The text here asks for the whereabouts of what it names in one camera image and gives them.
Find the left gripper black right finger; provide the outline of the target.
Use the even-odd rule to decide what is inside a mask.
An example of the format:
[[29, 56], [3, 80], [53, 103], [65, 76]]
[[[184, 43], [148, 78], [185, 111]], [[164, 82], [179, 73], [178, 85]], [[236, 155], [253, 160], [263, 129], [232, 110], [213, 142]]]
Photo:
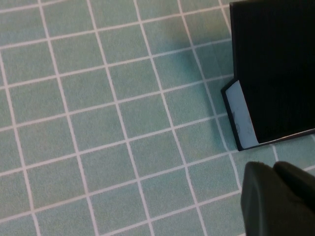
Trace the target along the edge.
[[315, 177], [284, 161], [274, 164], [274, 171], [306, 205], [315, 205]]

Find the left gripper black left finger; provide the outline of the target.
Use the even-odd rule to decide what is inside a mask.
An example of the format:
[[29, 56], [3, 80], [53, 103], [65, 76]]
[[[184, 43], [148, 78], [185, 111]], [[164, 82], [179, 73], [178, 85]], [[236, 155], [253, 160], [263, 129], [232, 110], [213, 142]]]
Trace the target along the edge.
[[248, 236], [313, 236], [315, 206], [296, 196], [270, 167], [245, 165], [241, 209]]

